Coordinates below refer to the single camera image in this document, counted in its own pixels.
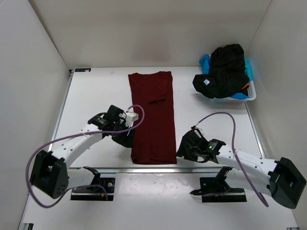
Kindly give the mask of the dark red t shirt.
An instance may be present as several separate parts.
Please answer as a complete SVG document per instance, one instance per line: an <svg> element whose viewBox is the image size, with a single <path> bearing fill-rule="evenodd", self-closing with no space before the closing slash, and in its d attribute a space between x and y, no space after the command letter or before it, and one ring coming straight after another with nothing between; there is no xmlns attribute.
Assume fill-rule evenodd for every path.
<svg viewBox="0 0 307 230"><path fill-rule="evenodd" d="M176 164L173 77L170 71L128 75L132 103L143 122L134 130L131 160L135 164Z"/></svg>

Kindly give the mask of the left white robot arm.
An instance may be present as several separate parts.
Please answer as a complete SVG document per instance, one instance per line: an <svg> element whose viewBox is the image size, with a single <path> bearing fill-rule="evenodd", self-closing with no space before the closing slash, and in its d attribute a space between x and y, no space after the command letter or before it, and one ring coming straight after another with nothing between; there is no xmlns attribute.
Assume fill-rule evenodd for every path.
<svg viewBox="0 0 307 230"><path fill-rule="evenodd" d="M99 188L104 190L96 169L88 166L71 169L70 166L92 145L107 136L130 138L143 119L144 114L111 105L106 113L89 119L79 133L59 138L59 141L65 141L60 147L49 152L44 151L44 146L39 147L28 161L33 163L33 168L26 170L27 187L35 186L56 200L77 187L87 188L90 192Z"/></svg>

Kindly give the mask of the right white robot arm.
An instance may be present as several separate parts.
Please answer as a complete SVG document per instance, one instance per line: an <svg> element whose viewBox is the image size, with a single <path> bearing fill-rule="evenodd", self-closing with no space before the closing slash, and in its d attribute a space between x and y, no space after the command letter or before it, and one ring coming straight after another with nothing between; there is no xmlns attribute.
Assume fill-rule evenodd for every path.
<svg viewBox="0 0 307 230"><path fill-rule="evenodd" d="M288 158L273 160L234 151L221 140L207 140L195 127L182 137L177 156L197 163L212 161L222 166L214 178L202 181L201 188L191 192L194 196L215 197L233 189L256 189L279 205L295 209L307 185Z"/></svg>

